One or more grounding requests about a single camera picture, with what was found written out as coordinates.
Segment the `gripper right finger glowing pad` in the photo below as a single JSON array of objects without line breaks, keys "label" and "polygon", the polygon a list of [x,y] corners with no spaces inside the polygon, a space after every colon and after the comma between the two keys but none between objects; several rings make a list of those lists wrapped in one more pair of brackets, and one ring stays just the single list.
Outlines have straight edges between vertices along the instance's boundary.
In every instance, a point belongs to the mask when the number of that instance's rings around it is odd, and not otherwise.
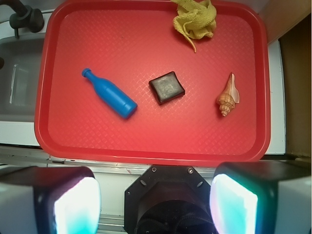
[{"label": "gripper right finger glowing pad", "polygon": [[310,234],[312,165],[223,162],[211,182],[210,210],[219,234]]}]

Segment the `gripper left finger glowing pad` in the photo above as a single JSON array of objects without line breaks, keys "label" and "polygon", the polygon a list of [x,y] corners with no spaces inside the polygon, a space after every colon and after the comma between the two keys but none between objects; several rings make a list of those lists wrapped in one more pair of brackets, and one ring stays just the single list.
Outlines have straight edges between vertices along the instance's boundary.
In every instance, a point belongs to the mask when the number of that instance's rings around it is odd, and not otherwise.
[{"label": "gripper left finger glowing pad", "polygon": [[101,192],[87,167],[0,170],[2,234],[95,234]]}]

